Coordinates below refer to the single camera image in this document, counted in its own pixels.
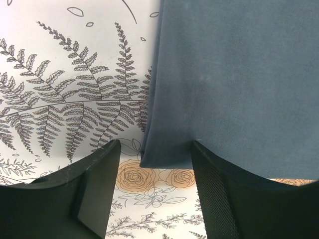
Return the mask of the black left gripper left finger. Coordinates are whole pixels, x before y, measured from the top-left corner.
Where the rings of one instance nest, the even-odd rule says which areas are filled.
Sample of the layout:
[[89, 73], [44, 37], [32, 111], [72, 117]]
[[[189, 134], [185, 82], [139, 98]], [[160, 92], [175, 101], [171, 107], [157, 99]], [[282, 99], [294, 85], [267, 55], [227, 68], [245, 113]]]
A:
[[120, 155], [120, 142], [112, 140], [29, 184], [1, 186], [1, 238], [103, 239]]

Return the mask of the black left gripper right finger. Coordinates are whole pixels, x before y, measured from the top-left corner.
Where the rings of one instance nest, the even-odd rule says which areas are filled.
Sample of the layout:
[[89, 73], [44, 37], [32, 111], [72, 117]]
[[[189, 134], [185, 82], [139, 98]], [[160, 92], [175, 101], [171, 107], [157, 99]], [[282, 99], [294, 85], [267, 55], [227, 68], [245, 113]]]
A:
[[319, 184], [255, 175], [194, 141], [191, 160], [209, 239], [316, 239]]

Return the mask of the dark teal t shirt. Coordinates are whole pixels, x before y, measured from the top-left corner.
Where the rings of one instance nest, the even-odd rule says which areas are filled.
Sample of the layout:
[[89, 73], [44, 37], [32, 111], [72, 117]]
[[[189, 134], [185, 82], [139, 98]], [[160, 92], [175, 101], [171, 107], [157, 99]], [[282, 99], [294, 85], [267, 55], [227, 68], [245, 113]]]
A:
[[189, 169], [195, 140], [265, 178], [318, 178], [318, 1], [161, 2], [140, 166]]

